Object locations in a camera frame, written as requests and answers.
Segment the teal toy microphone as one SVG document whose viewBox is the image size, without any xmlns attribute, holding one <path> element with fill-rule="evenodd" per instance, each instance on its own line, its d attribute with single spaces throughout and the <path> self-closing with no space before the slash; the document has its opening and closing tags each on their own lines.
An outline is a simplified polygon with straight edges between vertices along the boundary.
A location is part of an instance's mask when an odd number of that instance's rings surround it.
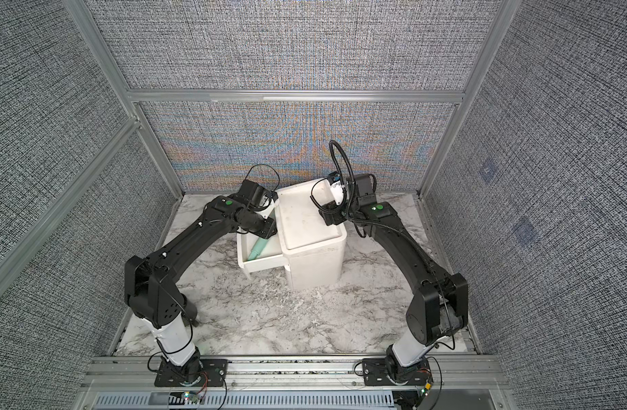
<svg viewBox="0 0 627 410">
<path fill-rule="evenodd" d="M 247 261 L 255 261 L 262 254 L 268 242 L 268 239 L 259 237 L 257 241 L 255 241 L 255 244 L 248 255 Z"/>
</svg>

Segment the white pull-out drawer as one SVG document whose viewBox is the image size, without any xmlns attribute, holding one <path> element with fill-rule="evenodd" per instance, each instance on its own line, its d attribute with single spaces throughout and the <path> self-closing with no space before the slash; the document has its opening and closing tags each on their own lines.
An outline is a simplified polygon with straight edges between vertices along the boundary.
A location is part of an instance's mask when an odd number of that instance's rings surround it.
<svg viewBox="0 0 627 410">
<path fill-rule="evenodd" d="M 277 233 L 269 239 L 252 233 L 237 233 L 236 240 L 238 266 L 248 279 L 252 279 L 252 273 L 288 265 Z"/>
</svg>

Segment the white plastic drawer cabinet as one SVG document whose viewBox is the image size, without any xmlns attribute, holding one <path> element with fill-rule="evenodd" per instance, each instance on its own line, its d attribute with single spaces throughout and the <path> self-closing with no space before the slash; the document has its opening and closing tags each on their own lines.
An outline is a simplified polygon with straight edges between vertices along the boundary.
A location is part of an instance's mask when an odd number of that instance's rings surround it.
<svg viewBox="0 0 627 410">
<path fill-rule="evenodd" d="M 334 203 L 330 184 L 311 180 L 277 190 L 275 217 L 291 290 L 334 285 L 342 275 L 347 231 L 327 225 L 314 201 Z"/>
</svg>

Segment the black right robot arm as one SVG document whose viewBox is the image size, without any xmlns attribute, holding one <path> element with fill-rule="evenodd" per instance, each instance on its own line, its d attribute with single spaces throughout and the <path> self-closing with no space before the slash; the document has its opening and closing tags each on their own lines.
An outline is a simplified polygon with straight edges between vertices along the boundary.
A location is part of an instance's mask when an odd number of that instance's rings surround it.
<svg viewBox="0 0 627 410">
<path fill-rule="evenodd" d="M 409 284 L 413 298 L 406 312 L 407 331 L 387 348 L 385 372 L 393 384 L 407 384 L 421 373 L 429 373 L 426 355 L 443 338 L 453 338 L 467 325 L 468 283 L 450 274 L 426 253 L 402 223 L 390 203 L 376 196 L 372 174 L 345 179 L 339 172 L 315 182 L 326 183 L 332 200 L 310 199 L 326 225 L 352 223 L 361 237 L 371 237 L 391 257 Z"/>
</svg>

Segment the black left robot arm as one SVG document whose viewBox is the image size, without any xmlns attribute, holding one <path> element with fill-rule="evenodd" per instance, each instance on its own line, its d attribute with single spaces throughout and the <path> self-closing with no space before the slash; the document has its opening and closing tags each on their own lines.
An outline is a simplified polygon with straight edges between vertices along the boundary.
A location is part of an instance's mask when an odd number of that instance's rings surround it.
<svg viewBox="0 0 627 410">
<path fill-rule="evenodd" d="M 126 262 L 124 302 L 155 338 L 162 356 L 155 371 L 160 386 L 198 385 L 204 376 L 193 341 L 197 307 L 178 289 L 180 278 L 204 251 L 227 234 L 241 230 L 260 239 L 276 235 L 276 220 L 262 212 L 277 199 L 276 189 L 245 179 L 237 192 L 207 203 L 199 217 L 163 247 Z"/>
</svg>

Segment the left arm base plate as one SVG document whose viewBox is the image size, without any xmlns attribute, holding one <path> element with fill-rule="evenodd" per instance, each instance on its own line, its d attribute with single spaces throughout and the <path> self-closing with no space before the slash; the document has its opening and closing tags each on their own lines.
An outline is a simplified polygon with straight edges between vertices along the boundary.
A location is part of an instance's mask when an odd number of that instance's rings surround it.
<svg viewBox="0 0 627 410">
<path fill-rule="evenodd" d="M 183 367 L 177 367 L 162 359 L 156 372 L 155 387 L 222 387 L 228 368 L 226 359 L 192 359 Z"/>
</svg>

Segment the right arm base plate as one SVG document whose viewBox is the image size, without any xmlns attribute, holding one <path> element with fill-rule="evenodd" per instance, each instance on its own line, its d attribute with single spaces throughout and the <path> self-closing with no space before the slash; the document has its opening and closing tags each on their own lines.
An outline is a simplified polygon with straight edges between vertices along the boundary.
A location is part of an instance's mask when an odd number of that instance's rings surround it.
<svg viewBox="0 0 627 410">
<path fill-rule="evenodd" d="M 391 357 L 364 359 L 361 374 L 366 386 L 428 386 L 434 378 L 428 360 L 423 359 L 408 367 Z"/>
</svg>

